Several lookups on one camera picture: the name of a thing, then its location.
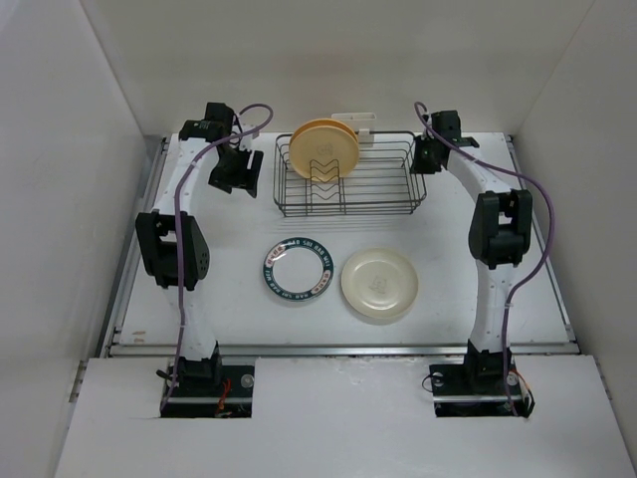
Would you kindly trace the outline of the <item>cream plate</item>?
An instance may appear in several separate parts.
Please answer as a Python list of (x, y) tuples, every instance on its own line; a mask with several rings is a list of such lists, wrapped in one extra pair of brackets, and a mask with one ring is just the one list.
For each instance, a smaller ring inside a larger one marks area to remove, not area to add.
[(340, 285), (349, 306), (361, 320), (378, 326), (401, 320), (419, 293), (419, 278), (411, 261), (390, 248), (368, 248), (344, 264)]

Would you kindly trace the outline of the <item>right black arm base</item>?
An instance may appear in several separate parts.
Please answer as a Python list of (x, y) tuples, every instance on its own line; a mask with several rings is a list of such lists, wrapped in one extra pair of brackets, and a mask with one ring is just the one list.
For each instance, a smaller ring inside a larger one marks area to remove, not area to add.
[(515, 369), (504, 377), (500, 371), (482, 382), (471, 382), (460, 363), (435, 363), (423, 378), (429, 381), (434, 413), (438, 418), (521, 417), (535, 408), (532, 391)]

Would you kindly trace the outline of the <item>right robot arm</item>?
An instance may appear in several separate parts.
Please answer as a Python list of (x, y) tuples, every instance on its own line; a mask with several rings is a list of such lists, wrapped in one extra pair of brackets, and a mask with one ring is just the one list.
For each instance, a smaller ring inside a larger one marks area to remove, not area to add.
[(462, 134), (456, 111), (429, 113), (420, 102), (415, 111), (424, 131), (412, 171), (451, 173), (474, 203), (468, 246), (478, 293), (461, 380), (467, 389), (482, 392), (504, 377), (511, 363), (506, 314), (517, 268), (531, 245), (532, 197), (511, 188), (502, 180), (504, 172), (485, 162), (478, 142)]

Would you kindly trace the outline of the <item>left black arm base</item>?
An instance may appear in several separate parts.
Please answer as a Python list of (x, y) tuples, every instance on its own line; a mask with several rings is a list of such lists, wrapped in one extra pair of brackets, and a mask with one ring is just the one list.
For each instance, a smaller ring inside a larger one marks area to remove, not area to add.
[(162, 418), (250, 418), (254, 363), (226, 363), (219, 355), (201, 361), (180, 358), (156, 374), (164, 380)]

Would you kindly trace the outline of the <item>metal wire dish rack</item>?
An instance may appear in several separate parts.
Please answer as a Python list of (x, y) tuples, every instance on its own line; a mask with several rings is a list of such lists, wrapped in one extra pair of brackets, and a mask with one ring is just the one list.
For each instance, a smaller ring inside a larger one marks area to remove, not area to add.
[(311, 162), (312, 176), (294, 172), (289, 133), (276, 138), (275, 205), (286, 217), (411, 214), (427, 196), (422, 175), (413, 174), (415, 135), (380, 131), (360, 146), (359, 162), (348, 175), (333, 159), (326, 166)]

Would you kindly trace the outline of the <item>teal banded lettered plate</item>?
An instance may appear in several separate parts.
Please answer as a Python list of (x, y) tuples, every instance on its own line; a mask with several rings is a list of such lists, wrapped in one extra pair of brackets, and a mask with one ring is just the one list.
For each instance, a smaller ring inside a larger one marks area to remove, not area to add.
[(334, 278), (334, 260), (318, 240), (290, 237), (276, 243), (266, 254), (262, 277), (278, 299), (294, 304), (323, 295)]

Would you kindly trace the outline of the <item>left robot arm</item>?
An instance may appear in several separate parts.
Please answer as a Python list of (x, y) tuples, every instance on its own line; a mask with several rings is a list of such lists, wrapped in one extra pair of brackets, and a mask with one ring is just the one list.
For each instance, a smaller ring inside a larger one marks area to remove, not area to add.
[(171, 370), (164, 378), (188, 382), (200, 394), (222, 385), (218, 340), (203, 311), (198, 286), (210, 268), (210, 248), (196, 218), (203, 192), (258, 194), (264, 155), (253, 140), (274, 117), (265, 104), (234, 111), (209, 103), (203, 119), (187, 120), (177, 134), (176, 162), (165, 188), (135, 218), (135, 233), (148, 276), (162, 289), (178, 320)]

